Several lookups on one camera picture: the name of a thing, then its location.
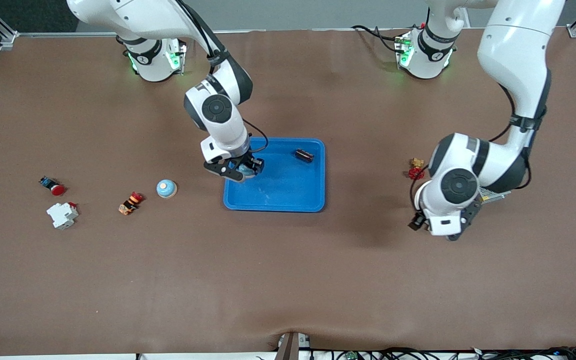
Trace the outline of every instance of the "small toy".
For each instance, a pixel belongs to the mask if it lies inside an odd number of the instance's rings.
[[[295,150],[294,155],[295,157],[297,157],[297,159],[303,160],[304,162],[307,163],[311,163],[313,162],[313,160],[315,160],[315,155],[313,155],[312,153],[308,153],[304,150],[301,150],[301,148]]]
[[[137,205],[139,205],[142,200],[144,200],[144,196],[133,191],[130,198],[119,205],[119,212],[124,215],[130,215],[133,210],[139,208]]]
[[[421,170],[424,166],[424,160],[413,157],[410,160],[410,170],[408,171],[408,177],[410,180],[420,180],[424,178],[425,172]]]
[[[64,185],[56,182],[50,177],[42,177],[41,180],[39,180],[39,184],[41,184],[42,187],[50,190],[54,196],[60,196],[66,191],[66,187],[64,187]]]
[[[80,216],[77,204],[72,202],[55,203],[46,210],[46,214],[52,218],[52,226],[59,230],[70,228],[75,223],[74,219]]]
[[[157,195],[164,199],[172,198],[177,193],[177,184],[167,178],[157,184]]]

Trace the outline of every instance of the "blue ball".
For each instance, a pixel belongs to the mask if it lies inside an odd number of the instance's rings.
[[[172,198],[177,193],[177,184],[173,180],[161,180],[157,184],[157,195],[164,199]]]

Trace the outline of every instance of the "brown tabletop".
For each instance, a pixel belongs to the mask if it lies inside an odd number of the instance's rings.
[[[287,331],[340,349],[576,346],[576,39],[564,29],[548,49],[532,184],[455,243],[407,227],[408,160],[507,124],[481,34],[464,30],[432,80],[356,32],[220,36],[254,80],[240,112],[271,137],[326,144],[316,214],[224,207],[224,180],[202,167],[206,133],[183,109],[208,71],[197,46],[186,75],[148,83],[113,38],[18,38],[0,53],[0,354],[266,351]],[[164,178],[174,198],[156,195]],[[133,191],[147,199],[123,216]],[[67,201],[80,216],[55,230],[46,209]]]

